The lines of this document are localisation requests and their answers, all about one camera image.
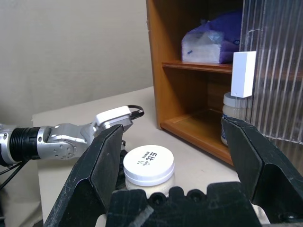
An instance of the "robotic hand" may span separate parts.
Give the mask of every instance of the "robotic hand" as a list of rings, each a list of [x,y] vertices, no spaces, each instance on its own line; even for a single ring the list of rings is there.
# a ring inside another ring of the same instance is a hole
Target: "robotic hand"
[[[63,123],[54,127],[18,128],[0,124],[0,165],[11,166],[31,159],[80,157],[102,131],[120,124],[125,132],[134,119],[143,115],[140,106],[128,105],[102,112],[91,124],[81,126]]]

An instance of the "glass jar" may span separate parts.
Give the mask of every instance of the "glass jar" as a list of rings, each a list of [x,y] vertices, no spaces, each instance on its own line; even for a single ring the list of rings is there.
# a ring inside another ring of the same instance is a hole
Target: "glass jar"
[[[250,103],[248,104],[247,98],[234,97],[231,96],[230,92],[228,92],[224,94],[223,103],[224,106],[222,109],[223,111],[222,119],[224,117],[233,117],[237,119],[242,119],[246,113],[248,115],[247,118],[250,118],[251,104]],[[226,146],[228,146],[223,125],[221,129],[221,140]]]

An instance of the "black cable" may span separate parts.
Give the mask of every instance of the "black cable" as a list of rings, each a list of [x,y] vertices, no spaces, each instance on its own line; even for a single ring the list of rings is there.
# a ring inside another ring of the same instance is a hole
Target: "black cable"
[[[14,169],[14,168],[18,167],[19,165],[21,165],[21,162],[19,162],[18,164],[15,164],[15,165],[13,165],[13,166],[11,166],[11,167],[7,168],[6,170],[4,170],[4,171],[0,172],[0,175],[5,174],[5,173],[9,172],[10,170],[12,170],[12,169]]]
[[[20,166],[5,180],[5,182],[3,182],[0,185],[0,190],[2,190],[10,181],[11,179],[13,179],[13,177],[23,168],[23,166],[27,163],[28,161],[23,161],[21,162]]]
[[[131,119],[134,120],[138,117],[142,117],[144,115],[144,110],[142,107],[138,106],[138,105],[128,105],[128,108],[133,108],[133,109],[137,109],[136,111],[133,111],[131,113]]]

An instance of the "white lid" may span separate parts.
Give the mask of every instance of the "white lid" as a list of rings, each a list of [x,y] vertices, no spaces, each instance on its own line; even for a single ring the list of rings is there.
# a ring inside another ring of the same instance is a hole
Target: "white lid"
[[[125,156],[123,165],[126,179],[139,186],[155,186],[166,182],[175,170],[172,152],[157,145],[131,150]]]
[[[249,105],[247,105],[247,98],[231,96],[230,92],[224,94],[223,103],[224,105],[228,105],[234,108],[251,108],[251,102],[249,102]]]

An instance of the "white box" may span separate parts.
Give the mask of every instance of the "white box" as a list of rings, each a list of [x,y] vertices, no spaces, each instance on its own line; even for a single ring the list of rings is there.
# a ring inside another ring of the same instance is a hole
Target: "white box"
[[[256,51],[235,52],[232,64],[231,95],[239,98],[252,96]]]

